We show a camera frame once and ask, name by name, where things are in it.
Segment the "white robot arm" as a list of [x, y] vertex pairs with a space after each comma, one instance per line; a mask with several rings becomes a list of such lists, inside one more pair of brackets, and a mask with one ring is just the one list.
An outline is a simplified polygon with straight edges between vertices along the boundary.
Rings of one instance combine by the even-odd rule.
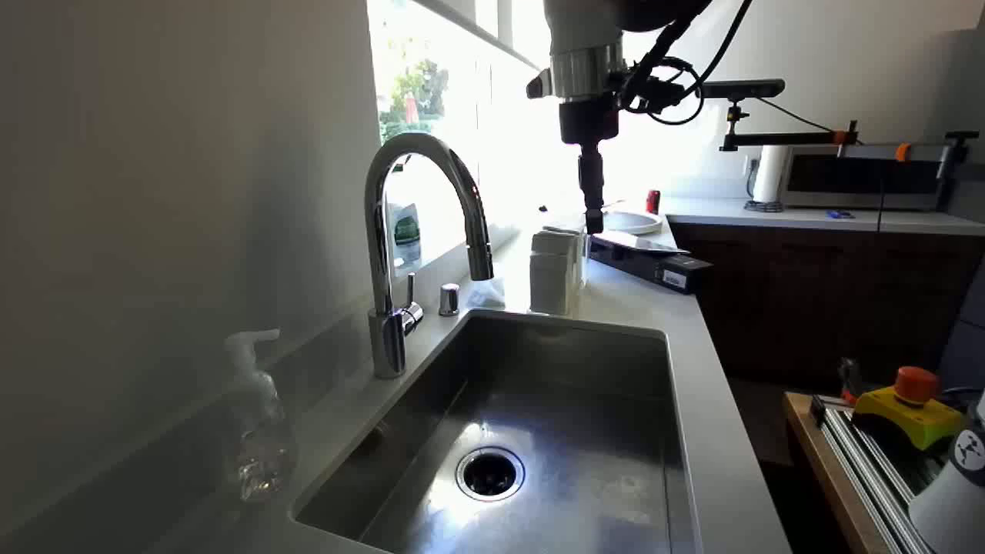
[[655, 78], [658, 65], [684, 67], [669, 49], [710, 0], [544, 0], [552, 55], [529, 97], [560, 101], [560, 138], [577, 144], [584, 231], [604, 231], [600, 143], [618, 136], [620, 112], [658, 114], [687, 91]]

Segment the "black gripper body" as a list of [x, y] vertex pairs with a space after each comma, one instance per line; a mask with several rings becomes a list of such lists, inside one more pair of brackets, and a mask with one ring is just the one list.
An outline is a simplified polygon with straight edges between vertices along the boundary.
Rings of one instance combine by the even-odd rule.
[[560, 104], [560, 138], [565, 144], [598, 144], [618, 136], [618, 107], [611, 99], [584, 99]]

